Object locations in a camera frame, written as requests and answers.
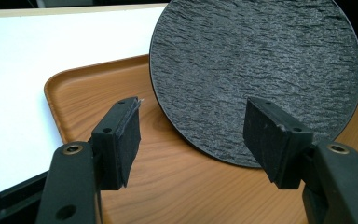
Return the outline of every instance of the brown tray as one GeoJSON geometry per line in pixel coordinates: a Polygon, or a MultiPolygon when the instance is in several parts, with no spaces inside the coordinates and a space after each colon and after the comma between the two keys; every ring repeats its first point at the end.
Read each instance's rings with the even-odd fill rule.
{"type": "Polygon", "coordinates": [[[63,142],[87,141],[118,100],[143,98],[142,141],[126,189],[103,191],[106,223],[307,223],[299,190],[277,190],[262,170],[190,147],[160,110],[148,56],[61,72],[45,86],[63,142]]]}

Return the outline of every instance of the textured plate surface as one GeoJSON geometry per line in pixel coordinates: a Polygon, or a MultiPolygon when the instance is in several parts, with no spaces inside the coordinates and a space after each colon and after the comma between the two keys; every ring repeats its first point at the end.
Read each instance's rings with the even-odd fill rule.
{"type": "Polygon", "coordinates": [[[258,167],[242,140],[246,99],[269,99],[334,139],[358,103],[358,43],[333,1],[173,0],[150,48],[158,102],[194,147],[258,167]]]}

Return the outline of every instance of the black plate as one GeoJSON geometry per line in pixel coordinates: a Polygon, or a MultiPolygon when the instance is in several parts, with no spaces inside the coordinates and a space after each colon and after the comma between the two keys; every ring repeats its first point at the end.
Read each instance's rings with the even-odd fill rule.
{"type": "Polygon", "coordinates": [[[269,99],[334,139],[358,103],[358,42],[329,0],[173,0],[150,47],[158,102],[195,148],[258,167],[242,139],[246,99],[269,99]]]}

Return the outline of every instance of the white table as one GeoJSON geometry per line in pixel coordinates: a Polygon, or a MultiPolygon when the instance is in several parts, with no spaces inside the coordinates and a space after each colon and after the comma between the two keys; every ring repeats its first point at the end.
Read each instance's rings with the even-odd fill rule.
{"type": "Polygon", "coordinates": [[[0,12],[0,190],[45,172],[62,144],[46,81],[70,68],[148,53],[164,7],[0,12]]]}

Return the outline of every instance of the black mechanical arm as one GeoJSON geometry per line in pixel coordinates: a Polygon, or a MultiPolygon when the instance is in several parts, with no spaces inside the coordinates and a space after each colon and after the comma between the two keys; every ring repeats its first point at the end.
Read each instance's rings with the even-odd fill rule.
{"type": "Polygon", "coordinates": [[[312,144],[313,132],[263,99],[248,99],[243,137],[279,189],[306,184],[308,222],[358,223],[358,153],[340,143],[312,144]]]}
{"type": "Polygon", "coordinates": [[[140,102],[117,102],[88,142],[59,147],[50,169],[0,193],[0,224],[103,223],[100,190],[127,186],[141,140],[140,102]]]}

